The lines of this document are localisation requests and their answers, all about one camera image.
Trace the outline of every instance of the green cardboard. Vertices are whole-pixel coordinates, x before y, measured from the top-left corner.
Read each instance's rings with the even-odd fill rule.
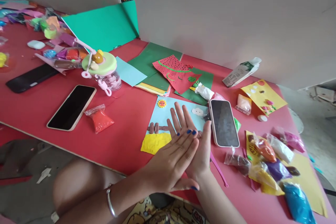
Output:
[[[135,1],[63,17],[77,38],[95,50],[112,51],[139,37]]]
[[[211,89],[212,82],[213,82],[213,79],[214,79],[214,75],[212,73],[205,72],[205,71],[199,70],[197,68],[193,68],[191,71],[195,74],[202,74],[201,77],[199,78],[199,81],[204,86]],[[186,98],[190,101],[196,102],[196,103],[201,104],[203,106],[206,106],[207,103],[208,103],[208,101],[205,100],[200,94],[196,94],[191,89],[188,89],[183,94],[179,94],[177,91],[175,91],[175,94],[178,94],[178,95],[180,95],[180,96],[182,96],[182,97],[184,97],[184,98]]]
[[[153,62],[167,58],[171,55],[174,55],[178,60],[181,60],[181,52],[154,43],[149,43],[140,55],[130,60],[128,64],[134,66],[144,75],[148,76],[142,81],[143,83],[167,91],[170,84],[167,79],[155,69]]]

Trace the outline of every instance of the milk carton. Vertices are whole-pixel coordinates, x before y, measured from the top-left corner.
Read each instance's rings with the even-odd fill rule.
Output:
[[[237,66],[228,76],[223,79],[224,84],[230,88],[236,86],[241,81],[245,80],[259,68],[260,58],[254,58],[251,61],[246,61]]]

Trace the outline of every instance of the white phone case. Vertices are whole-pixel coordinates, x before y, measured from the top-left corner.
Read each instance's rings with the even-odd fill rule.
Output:
[[[92,92],[92,95],[90,96],[90,98],[88,99],[87,103],[85,104],[85,106],[83,107],[81,113],[79,114],[79,116],[77,117],[76,121],[74,122],[74,124],[72,125],[72,127],[69,129],[69,130],[65,130],[65,129],[59,129],[59,128],[52,128],[52,127],[49,127],[48,124],[50,123],[50,121],[54,118],[54,116],[57,114],[57,112],[59,111],[59,109],[63,106],[63,104],[65,103],[65,101],[69,98],[69,96],[72,94],[72,92],[75,90],[75,88],[71,91],[71,93],[68,95],[68,97],[64,100],[64,102],[62,103],[62,105],[58,108],[58,110],[56,111],[56,113],[52,116],[52,118],[49,120],[49,122],[47,123],[47,128],[51,128],[51,129],[54,129],[54,130],[62,130],[62,131],[73,131],[77,125],[77,123],[79,122],[79,120],[81,119],[82,115],[83,115],[83,112],[86,110],[86,108],[88,107],[88,105],[90,104],[93,96],[95,95],[95,93],[97,92],[97,89],[95,87],[90,87],[90,86],[87,86],[89,88],[94,88],[94,91]]]
[[[213,133],[213,141],[215,142],[215,144],[217,145],[217,146],[219,146],[219,147],[232,147],[232,146],[222,146],[222,145],[219,145],[218,144],[218,142],[217,142],[217,136],[216,136],[216,129],[215,129],[215,124],[214,124],[214,115],[213,115],[213,113],[212,113],[212,106],[211,106],[211,102],[212,102],[213,100],[210,100],[209,101],[209,111],[210,111],[210,116],[211,116],[211,125],[212,125],[212,133]],[[230,104],[230,102],[229,101],[221,101],[221,102],[227,102],[228,104],[229,104],[229,106],[230,106],[230,109],[231,109],[231,115],[232,115],[232,119],[233,119],[233,113],[232,113],[232,107],[231,107],[231,104]],[[236,134],[237,134],[237,139],[238,139],[238,146],[233,146],[234,148],[238,148],[239,146],[240,146],[240,141],[239,141],[239,138],[238,138],[238,133],[237,133],[237,131],[236,131]]]

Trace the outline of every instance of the black phone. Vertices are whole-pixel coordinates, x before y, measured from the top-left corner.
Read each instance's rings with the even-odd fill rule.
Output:
[[[220,147],[239,147],[231,104],[228,101],[211,100],[209,108],[215,144]]]
[[[48,64],[43,64],[27,73],[7,81],[6,86],[14,93],[22,93],[58,73],[59,72],[55,68],[49,66]]]
[[[71,131],[79,122],[97,89],[77,85],[47,124],[47,128]]]

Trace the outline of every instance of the silver bangle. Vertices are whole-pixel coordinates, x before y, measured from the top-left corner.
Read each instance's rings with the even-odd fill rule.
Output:
[[[110,191],[111,191],[111,189],[109,188],[106,192],[107,193],[107,202],[108,202],[108,205],[109,205],[108,207],[110,209],[110,212],[111,212],[112,216],[114,218],[117,218],[118,216],[114,213],[114,210],[113,210],[113,207],[112,207],[112,204],[111,204]]]

